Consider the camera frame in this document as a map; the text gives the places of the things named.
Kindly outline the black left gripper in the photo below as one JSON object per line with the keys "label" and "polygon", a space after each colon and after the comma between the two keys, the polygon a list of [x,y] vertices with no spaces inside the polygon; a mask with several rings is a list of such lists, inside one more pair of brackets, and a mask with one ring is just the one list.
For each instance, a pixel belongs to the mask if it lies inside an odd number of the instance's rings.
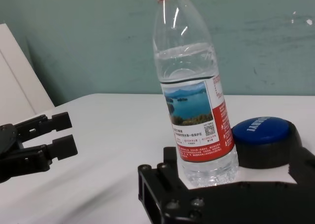
{"label": "black left gripper", "polygon": [[78,154],[73,135],[54,139],[51,144],[23,149],[20,138],[36,138],[51,131],[72,128],[67,112],[29,119],[18,124],[0,127],[0,182],[25,172],[45,172],[52,160],[63,160]]}

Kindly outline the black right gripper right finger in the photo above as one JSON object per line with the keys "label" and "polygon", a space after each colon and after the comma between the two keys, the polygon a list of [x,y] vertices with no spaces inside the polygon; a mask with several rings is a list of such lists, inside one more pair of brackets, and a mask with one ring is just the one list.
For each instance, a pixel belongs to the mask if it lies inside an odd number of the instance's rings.
{"label": "black right gripper right finger", "polygon": [[304,147],[296,147],[291,149],[288,173],[299,185],[314,185],[314,154]]}

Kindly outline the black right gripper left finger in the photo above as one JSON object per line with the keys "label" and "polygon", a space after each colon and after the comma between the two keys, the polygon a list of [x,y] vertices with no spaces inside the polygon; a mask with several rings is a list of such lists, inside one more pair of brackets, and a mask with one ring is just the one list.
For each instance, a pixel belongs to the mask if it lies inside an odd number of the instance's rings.
{"label": "black right gripper left finger", "polygon": [[163,148],[163,162],[156,168],[148,164],[138,167],[138,199],[153,224],[187,224],[176,197],[187,190],[179,177],[175,147]]}

